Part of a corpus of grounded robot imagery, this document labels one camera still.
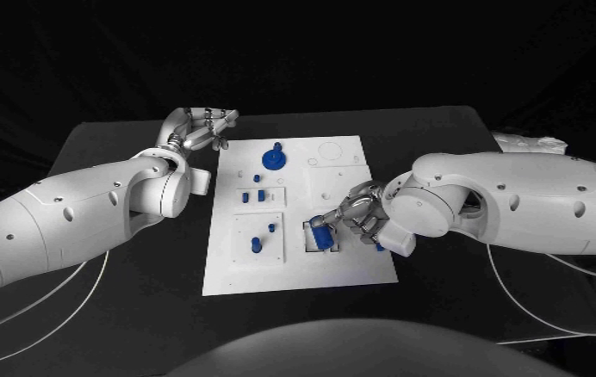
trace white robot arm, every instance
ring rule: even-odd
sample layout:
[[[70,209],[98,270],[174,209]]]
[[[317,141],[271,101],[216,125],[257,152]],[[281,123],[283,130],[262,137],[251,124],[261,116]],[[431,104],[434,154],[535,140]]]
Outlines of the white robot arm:
[[[596,254],[596,164],[545,153],[433,153],[382,187],[371,181],[313,226],[340,219],[366,243],[409,256],[415,234],[552,254]]]
[[[207,144],[226,149],[219,132],[236,117],[235,110],[177,108],[154,148],[49,177],[0,202],[0,287],[88,261],[180,214],[189,194],[209,187],[209,173],[187,166],[187,155]]]

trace dark table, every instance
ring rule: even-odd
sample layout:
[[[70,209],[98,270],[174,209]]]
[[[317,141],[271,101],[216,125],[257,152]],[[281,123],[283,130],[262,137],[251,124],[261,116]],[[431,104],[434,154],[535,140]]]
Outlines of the dark table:
[[[80,124],[49,175],[128,159],[154,144],[160,126],[161,121]],[[425,153],[499,151],[469,107],[241,116],[225,133],[229,139],[358,134],[371,174],[386,182]],[[215,181],[216,152],[194,152],[190,165],[209,170]],[[397,318],[495,342],[564,335],[512,304],[495,280],[485,245],[454,232],[418,238],[408,258],[392,255],[397,284],[202,297],[213,188],[205,197],[190,198],[177,219],[148,227],[111,251],[83,309],[47,340],[0,362],[0,375],[164,373],[257,331],[326,318]],[[594,332],[596,298],[584,275],[528,252],[493,248],[493,258],[524,306],[558,326]],[[101,266],[102,256],[49,300],[0,326],[0,356],[26,347],[65,320]],[[73,270],[0,288],[0,318],[31,303]]]

